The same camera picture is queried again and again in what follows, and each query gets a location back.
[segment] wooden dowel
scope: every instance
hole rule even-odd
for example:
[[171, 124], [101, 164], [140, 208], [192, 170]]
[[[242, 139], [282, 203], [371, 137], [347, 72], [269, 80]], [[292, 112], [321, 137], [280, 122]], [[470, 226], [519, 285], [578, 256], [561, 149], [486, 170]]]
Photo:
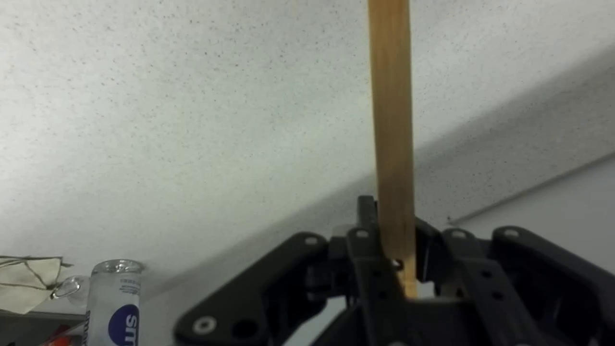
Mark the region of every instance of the wooden dowel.
[[384, 253], [403, 262], [399, 281], [415, 297], [415, 212], [409, 0], [369, 0], [378, 226]]

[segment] white ceiling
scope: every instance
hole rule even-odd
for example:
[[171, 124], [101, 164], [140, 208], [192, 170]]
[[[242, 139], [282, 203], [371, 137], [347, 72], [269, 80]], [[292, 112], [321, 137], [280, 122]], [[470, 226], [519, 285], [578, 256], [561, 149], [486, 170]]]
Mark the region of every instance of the white ceiling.
[[[351, 205], [372, 178], [365, 10], [2, 3], [0, 253], [75, 274], [142, 260], [155, 293], [340, 191]], [[613, 16], [609, 0], [415, 0], [419, 170], [611, 68], [584, 66], [611, 57]]]

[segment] water bottle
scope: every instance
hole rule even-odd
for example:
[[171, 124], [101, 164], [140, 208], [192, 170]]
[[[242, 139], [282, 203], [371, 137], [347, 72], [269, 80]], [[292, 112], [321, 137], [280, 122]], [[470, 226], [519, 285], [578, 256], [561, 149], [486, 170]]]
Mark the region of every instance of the water bottle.
[[92, 270], [86, 346], [138, 346], [138, 285], [144, 266], [109, 260]]

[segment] black plastic mount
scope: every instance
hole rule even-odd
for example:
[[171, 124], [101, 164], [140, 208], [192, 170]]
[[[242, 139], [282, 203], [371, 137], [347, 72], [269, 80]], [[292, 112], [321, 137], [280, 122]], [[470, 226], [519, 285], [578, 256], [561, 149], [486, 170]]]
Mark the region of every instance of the black plastic mount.
[[278, 346], [334, 297], [346, 310], [315, 346], [615, 345], [615, 278], [582, 258], [520, 228], [478, 241], [417, 220], [417, 281], [436, 299], [405, 301], [374, 216], [361, 197], [346, 237], [290, 237], [184, 314], [176, 345]]

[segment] bottle label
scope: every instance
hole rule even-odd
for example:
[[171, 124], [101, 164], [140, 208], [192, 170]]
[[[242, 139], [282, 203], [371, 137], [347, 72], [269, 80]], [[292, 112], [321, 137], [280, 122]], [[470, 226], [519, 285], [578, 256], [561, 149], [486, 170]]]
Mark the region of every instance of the bottle label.
[[115, 346], [138, 346], [138, 308], [119, 308], [109, 320], [109, 339]]

